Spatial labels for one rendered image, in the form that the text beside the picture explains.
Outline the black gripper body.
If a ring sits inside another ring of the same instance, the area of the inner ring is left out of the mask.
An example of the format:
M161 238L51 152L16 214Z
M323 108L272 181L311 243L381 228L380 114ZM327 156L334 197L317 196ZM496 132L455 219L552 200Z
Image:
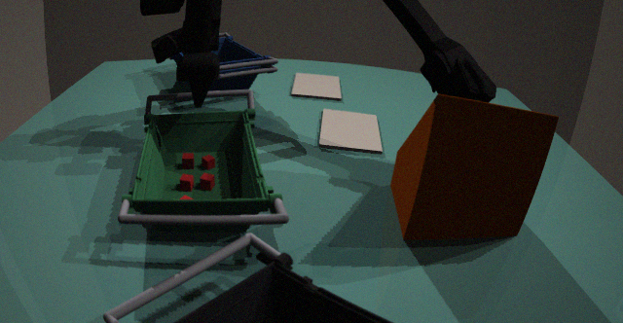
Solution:
M190 53L178 61L176 81L215 80L220 76L218 52L221 11L206 14L185 14L184 30L188 27Z

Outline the green plastic tray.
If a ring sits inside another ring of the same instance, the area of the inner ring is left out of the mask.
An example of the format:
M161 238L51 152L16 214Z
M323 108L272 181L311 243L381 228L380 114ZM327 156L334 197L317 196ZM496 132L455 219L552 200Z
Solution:
M276 214L274 194L267 186L251 127L255 108L238 111L144 115L146 133L134 187L129 195L128 214L144 215L258 215ZM183 153L194 154L194 169L183 169ZM215 167L202 167L202 157L215 158ZM181 190L182 173L193 175L192 192ZM201 189L204 173L214 174L211 191ZM184 196L193 199L180 199ZM244 233L242 226L153 225L159 232Z

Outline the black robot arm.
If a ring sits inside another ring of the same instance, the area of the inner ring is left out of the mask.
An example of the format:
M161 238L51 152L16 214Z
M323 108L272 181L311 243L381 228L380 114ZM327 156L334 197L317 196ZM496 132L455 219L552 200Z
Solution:
M496 85L463 45L447 37L418 0L383 0L412 36L424 55L421 74L432 92L489 103L495 99ZM185 0L140 0L143 16L175 14ZM222 0L187 0L186 14L221 11ZM171 31L151 42L157 63L190 53L188 27Z

